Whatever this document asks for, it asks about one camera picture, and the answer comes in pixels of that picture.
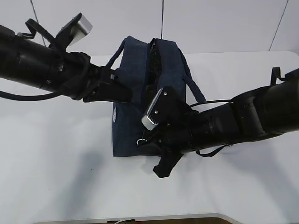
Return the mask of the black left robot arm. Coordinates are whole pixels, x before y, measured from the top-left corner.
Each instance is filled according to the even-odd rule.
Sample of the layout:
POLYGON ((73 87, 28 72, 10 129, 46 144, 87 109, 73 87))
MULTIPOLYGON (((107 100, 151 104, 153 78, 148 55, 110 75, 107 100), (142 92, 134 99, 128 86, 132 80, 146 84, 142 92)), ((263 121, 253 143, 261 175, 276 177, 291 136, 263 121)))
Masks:
POLYGON ((48 91, 39 96, 1 92, 0 96, 17 101, 40 101, 58 96, 83 100, 127 103, 132 91, 117 80, 116 71, 96 66, 82 52, 61 55, 54 48, 17 36, 0 27, 0 77, 48 91))

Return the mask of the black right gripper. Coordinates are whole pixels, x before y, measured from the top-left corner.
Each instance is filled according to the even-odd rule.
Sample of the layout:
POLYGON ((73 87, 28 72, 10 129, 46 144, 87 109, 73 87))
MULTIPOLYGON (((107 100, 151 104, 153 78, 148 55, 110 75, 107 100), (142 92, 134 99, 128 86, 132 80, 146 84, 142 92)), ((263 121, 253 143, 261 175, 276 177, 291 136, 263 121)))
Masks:
POLYGON ((170 175, 182 156, 210 147, 210 111, 192 110, 175 120, 163 122, 155 133, 142 133, 137 140, 140 154, 160 154, 153 169, 159 178, 170 175))

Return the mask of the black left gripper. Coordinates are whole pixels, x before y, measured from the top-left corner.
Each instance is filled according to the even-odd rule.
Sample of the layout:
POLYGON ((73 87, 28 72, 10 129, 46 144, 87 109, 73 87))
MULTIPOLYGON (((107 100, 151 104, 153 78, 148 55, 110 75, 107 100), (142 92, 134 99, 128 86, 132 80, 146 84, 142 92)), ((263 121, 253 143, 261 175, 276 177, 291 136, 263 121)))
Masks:
POLYGON ((63 82, 63 95, 84 103, 107 101, 128 103, 132 91, 115 81, 115 71, 107 66, 96 66, 90 62, 90 56, 74 53, 82 66, 75 69, 70 78, 63 82))

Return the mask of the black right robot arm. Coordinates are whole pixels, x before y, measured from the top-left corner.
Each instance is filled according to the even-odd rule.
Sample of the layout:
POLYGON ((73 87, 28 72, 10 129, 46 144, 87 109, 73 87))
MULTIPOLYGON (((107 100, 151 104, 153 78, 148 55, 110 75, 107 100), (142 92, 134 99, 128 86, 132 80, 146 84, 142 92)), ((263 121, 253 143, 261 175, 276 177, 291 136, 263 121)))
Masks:
POLYGON ((297 131, 299 71, 281 76, 280 68, 274 67, 270 85, 219 100, 217 107, 203 112, 194 110, 166 86, 152 99, 142 124, 148 133, 136 144, 158 151, 160 161, 154 173, 168 177, 186 153, 194 151, 205 157, 202 150, 212 148, 207 154, 212 157, 225 147, 297 131))

